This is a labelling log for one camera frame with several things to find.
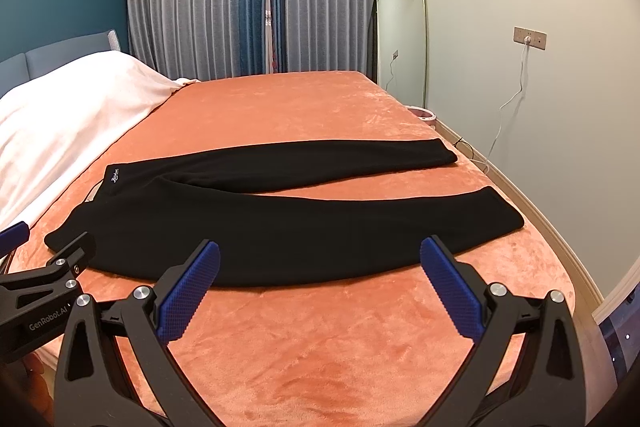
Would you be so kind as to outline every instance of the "metal screw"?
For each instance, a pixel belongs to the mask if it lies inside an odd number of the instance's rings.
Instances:
[[[560,290],[552,290],[550,297],[553,302],[557,302],[558,304],[564,302],[564,295],[562,295]]]
[[[138,286],[135,290],[133,290],[133,296],[136,299],[146,299],[151,293],[149,286]]]
[[[89,304],[89,302],[91,302],[91,297],[89,295],[87,295],[86,293],[83,293],[81,296],[79,296],[76,299],[76,304],[78,306],[87,306],[87,304]]]
[[[507,286],[505,286],[501,282],[494,282],[491,286],[489,286],[489,291],[496,297],[502,297],[507,295]]]

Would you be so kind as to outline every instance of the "blue gripper pad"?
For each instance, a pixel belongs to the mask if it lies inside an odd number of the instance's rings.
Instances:
[[[209,241],[158,308],[156,334],[163,344],[182,336],[218,270],[220,249]]]
[[[474,342],[480,340],[484,333],[482,305],[431,237],[420,245],[420,264],[458,333]]]
[[[14,251],[29,240],[29,226],[21,221],[0,232],[0,257]]]

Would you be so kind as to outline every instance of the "white sheet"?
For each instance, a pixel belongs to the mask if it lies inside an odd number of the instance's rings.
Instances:
[[[111,144],[192,82],[109,51],[9,91],[0,98],[0,230],[32,227]]]

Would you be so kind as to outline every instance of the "mirror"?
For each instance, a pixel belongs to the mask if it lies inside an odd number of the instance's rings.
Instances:
[[[376,18],[378,85],[404,105],[425,107],[425,1],[376,0]]]

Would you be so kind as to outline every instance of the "wall outlet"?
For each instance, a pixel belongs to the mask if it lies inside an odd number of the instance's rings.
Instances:
[[[527,36],[531,37],[530,46],[540,50],[546,49],[546,33],[526,30],[524,28],[518,28],[517,26],[513,29],[513,42],[524,44],[524,39]]]

